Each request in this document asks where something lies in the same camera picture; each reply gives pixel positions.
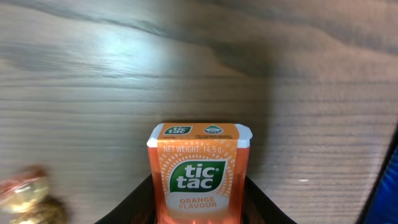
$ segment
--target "orange dotted pattern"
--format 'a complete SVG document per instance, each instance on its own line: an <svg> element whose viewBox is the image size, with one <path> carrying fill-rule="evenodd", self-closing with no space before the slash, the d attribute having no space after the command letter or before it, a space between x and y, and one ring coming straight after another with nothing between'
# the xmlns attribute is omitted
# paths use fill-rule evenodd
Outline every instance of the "orange dotted pattern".
<svg viewBox="0 0 398 224"><path fill-rule="evenodd" d="M224 180L217 194L229 197L232 187L232 179L235 168L236 150L238 141L236 139L206 139L206 140L158 140L157 148L159 153L160 173L164 194L169 192L170 176L174 167L186 160L192 159L227 159L228 165L225 170ZM164 151L164 146L174 146L173 152ZM178 152L178 146L199 146L198 152Z"/></svg>

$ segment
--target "top label sticker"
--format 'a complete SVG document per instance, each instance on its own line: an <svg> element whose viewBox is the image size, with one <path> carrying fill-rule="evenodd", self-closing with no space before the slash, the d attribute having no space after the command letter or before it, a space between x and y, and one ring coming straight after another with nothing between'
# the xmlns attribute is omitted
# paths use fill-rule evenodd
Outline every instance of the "top label sticker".
<svg viewBox="0 0 398 224"><path fill-rule="evenodd" d="M239 139L239 131L226 123L165 123L158 139Z"/></svg>

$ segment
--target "green logo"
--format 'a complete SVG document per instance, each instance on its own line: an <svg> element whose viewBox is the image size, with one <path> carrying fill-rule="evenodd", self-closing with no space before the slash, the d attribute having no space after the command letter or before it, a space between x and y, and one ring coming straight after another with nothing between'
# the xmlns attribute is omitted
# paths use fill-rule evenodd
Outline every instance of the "green logo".
<svg viewBox="0 0 398 224"><path fill-rule="evenodd" d="M226 159L187 161L174 168L170 177L171 192L210 192L220 186Z"/></svg>
<svg viewBox="0 0 398 224"><path fill-rule="evenodd" d="M188 134L192 130L192 126L174 126L167 128L164 134Z"/></svg>
<svg viewBox="0 0 398 224"><path fill-rule="evenodd" d="M220 134L223 133L224 130L217 125L210 125L209 127L205 128L205 132L208 134Z"/></svg>

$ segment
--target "orange plastic packaging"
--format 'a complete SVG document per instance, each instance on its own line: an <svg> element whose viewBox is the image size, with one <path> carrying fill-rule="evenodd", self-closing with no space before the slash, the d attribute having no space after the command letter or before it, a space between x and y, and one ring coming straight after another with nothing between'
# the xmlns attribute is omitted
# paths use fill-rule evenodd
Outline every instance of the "orange plastic packaging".
<svg viewBox="0 0 398 224"><path fill-rule="evenodd" d="M147 143L157 222L240 223L251 137L241 124L159 124Z"/></svg>

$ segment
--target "wooden table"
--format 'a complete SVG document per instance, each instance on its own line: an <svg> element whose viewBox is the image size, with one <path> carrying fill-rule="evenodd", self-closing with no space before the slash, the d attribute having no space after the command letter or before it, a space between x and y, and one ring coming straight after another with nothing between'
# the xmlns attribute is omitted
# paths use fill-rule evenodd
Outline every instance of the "wooden table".
<svg viewBox="0 0 398 224"><path fill-rule="evenodd" d="M397 122L397 15L396 0L0 0L0 176L46 165L72 223L93 223L150 173L156 124L232 121L287 215L354 223Z"/></svg>

